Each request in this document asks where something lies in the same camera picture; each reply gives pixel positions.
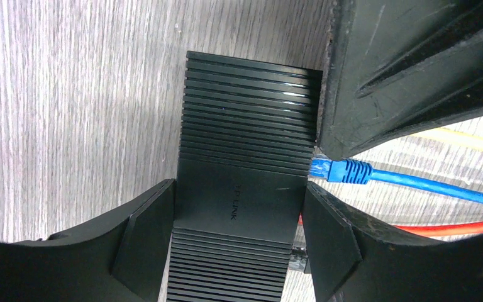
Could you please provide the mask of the black ribbed network switch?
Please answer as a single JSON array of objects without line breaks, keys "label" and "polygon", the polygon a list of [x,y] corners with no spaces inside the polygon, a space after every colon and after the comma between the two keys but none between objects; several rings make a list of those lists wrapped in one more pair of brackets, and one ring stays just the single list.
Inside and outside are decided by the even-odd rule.
[{"label": "black ribbed network switch", "polygon": [[280,301],[322,73],[189,51],[168,301]]}]

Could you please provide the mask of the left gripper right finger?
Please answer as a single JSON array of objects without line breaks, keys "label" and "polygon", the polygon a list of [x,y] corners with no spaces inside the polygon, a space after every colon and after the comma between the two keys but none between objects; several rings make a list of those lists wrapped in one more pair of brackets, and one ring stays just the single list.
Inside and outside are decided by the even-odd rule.
[{"label": "left gripper right finger", "polygon": [[302,219],[317,301],[483,301],[483,234],[415,235],[313,182]]}]

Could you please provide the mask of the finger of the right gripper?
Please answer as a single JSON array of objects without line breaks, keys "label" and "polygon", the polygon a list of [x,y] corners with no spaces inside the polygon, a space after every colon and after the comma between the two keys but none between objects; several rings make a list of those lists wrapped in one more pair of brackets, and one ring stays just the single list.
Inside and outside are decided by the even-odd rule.
[{"label": "finger of the right gripper", "polygon": [[330,30],[329,158],[483,116],[483,1],[337,1]]}]

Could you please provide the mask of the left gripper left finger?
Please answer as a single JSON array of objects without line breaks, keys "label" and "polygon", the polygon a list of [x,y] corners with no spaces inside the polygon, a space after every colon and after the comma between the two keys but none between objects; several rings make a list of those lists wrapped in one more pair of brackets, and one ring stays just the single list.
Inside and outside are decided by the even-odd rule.
[{"label": "left gripper left finger", "polygon": [[0,301],[156,301],[175,181],[46,240],[0,242]]}]

